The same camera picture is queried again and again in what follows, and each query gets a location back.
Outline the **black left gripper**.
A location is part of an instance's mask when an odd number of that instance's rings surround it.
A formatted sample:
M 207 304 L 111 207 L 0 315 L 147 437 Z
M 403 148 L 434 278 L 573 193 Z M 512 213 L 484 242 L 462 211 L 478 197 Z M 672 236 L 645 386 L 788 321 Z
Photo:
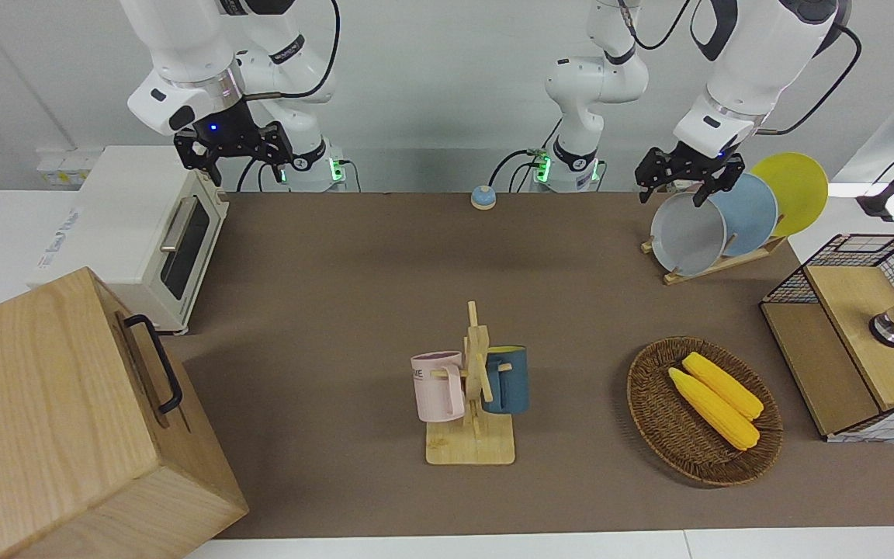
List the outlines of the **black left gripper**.
M 745 167 L 743 156 L 735 148 L 724 148 L 713 156 L 683 141 L 671 150 L 650 148 L 634 172 L 641 189 L 639 201 L 646 204 L 653 192 L 677 179 L 703 180 L 693 196 L 693 205 L 701 207 L 712 194 L 732 190 Z

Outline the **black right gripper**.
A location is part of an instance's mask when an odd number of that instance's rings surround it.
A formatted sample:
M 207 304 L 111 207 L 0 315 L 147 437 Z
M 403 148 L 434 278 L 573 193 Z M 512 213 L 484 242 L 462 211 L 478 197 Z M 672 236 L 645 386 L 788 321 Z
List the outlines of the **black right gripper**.
M 174 148 L 185 169 L 205 173 L 216 187 L 221 186 L 219 157 L 254 155 L 257 151 L 259 161 L 269 164 L 273 171 L 281 171 L 294 156 L 282 124 L 258 128 L 245 100 L 176 132 Z

